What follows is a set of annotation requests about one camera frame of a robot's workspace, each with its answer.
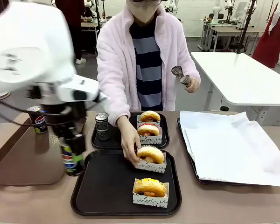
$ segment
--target donut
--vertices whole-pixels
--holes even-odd
[[[162,164],[164,162],[164,154],[161,150],[153,146],[143,146],[137,151],[137,156],[147,162]]]
[[[154,111],[146,111],[140,115],[140,121],[142,122],[158,122],[160,120],[160,115]]]
[[[158,136],[160,130],[155,125],[143,124],[138,127],[137,132],[142,136]]]
[[[135,183],[134,192],[138,195],[149,197],[164,197],[166,194],[166,188],[164,184],[158,180],[144,178]]]

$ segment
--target pink fleece jacket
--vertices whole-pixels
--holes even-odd
[[[180,65],[184,75],[199,81],[200,76],[190,57],[182,24],[161,5],[157,14],[155,40],[161,50],[163,109],[174,111],[177,81],[171,69]],[[125,6],[123,12],[104,25],[98,37],[98,81],[101,91],[111,99],[105,111],[113,126],[119,117],[130,117],[130,111],[141,110],[136,86],[136,56],[129,32],[133,22],[133,15]]]

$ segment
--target sneaker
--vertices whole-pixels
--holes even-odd
[[[76,60],[76,64],[82,64],[82,63],[85,63],[85,62],[86,62],[85,58],[81,58],[81,59]]]

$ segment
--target hand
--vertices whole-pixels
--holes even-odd
[[[134,145],[136,144],[137,148],[141,147],[139,135],[126,116],[118,118],[117,125],[121,132],[123,155],[136,166],[140,160],[136,156]]]
[[[199,81],[198,79],[194,78],[194,77],[190,77],[190,81],[191,81],[191,85],[189,87],[186,87],[185,90],[188,93],[194,93],[199,89]]]

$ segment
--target soda can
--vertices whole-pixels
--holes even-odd
[[[70,146],[68,146],[64,139],[60,139],[60,149],[62,161],[68,176],[78,176],[84,171],[84,160],[82,155],[74,155]]]
[[[42,108],[40,106],[32,106],[27,109],[27,111],[32,112],[42,112]],[[37,134],[44,134],[48,131],[48,127],[44,126],[46,124],[45,117],[42,115],[33,115],[29,114],[32,124],[39,125],[38,127],[34,127],[34,130]]]
[[[99,140],[106,141],[110,138],[108,114],[98,113],[95,116],[95,126],[97,128]]]

